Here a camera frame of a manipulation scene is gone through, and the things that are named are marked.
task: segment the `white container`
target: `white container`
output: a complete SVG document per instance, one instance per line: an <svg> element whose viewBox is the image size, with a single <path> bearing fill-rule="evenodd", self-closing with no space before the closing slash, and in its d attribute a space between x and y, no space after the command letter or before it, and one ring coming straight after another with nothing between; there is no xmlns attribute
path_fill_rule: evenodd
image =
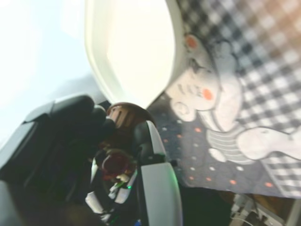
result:
<svg viewBox="0 0 301 226"><path fill-rule="evenodd" d="M112 104L148 107L181 73L182 37L175 0L86 0L86 52Z"/></svg>

